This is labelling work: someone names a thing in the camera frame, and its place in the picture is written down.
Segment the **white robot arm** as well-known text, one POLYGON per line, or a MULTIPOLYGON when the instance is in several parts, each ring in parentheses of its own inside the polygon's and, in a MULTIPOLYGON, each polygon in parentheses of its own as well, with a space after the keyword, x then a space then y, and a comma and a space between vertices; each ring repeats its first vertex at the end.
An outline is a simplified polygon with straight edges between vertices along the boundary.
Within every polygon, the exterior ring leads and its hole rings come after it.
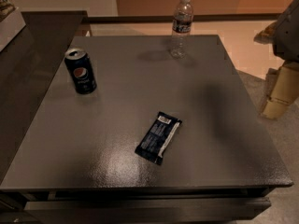
POLYGON ((278 19, 261 30, 254 41, 271 44, 274 54, 284 63, 269 69, 261 115, 280 118, 299 97, 299 0, 292 0, 278 19))

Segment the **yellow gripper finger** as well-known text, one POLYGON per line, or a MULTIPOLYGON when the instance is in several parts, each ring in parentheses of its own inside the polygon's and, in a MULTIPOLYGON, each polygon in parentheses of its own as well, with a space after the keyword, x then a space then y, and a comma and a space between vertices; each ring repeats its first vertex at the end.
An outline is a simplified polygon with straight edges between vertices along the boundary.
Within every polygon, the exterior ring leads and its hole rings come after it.
POLYGON ((299 63, 286 61, 278 70, 270 68, 265 80, 261 115, 279 119, 299 97, 299 63))

